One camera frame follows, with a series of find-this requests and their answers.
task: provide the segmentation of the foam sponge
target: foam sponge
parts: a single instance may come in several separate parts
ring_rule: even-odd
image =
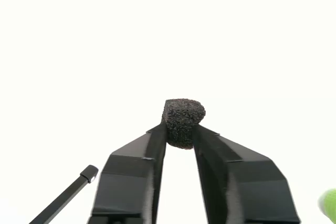
[[[162,114],[168,129],[168,144],[190,150],[193,148],[192,129],[205,116],[201,103],[189,99],[166,100]]]

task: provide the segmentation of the white background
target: white background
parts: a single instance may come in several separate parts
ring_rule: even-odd
[[[270,157],[303,224],[330,223],[335,42],[336,0],[0,0],[1,223],[29,223],[174,98]],[[52,223],[86,223],[97,184]],[[193,151],[167,147],[157,222],[206,223]]]

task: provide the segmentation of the green object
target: green object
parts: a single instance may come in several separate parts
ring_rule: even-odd
[[[333,223],[336,223],[336,189],[329,190],[322,195],[320,208]]]

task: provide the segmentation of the black rod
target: black rod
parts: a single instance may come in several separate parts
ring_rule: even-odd
[[[86,167],[67,189],[63,191],[49,206],[47,206],[30,224],[48,224],[59,212],[79,193],[85,185],[91,183],[98,174],[93,165]]]

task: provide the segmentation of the black foam piece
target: black foam piece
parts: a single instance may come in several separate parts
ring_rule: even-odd
[[[189,99],[166,100],[162,121],[167,124],[168,143],[181,149],[192,149],[192,129],[205,116],[204,107]]]
[[[156,223],[166,124],[113,152],[100,175],[90,224]]]
[[[200,125],[193,140],[209,224],[300,223],[272,160]]]

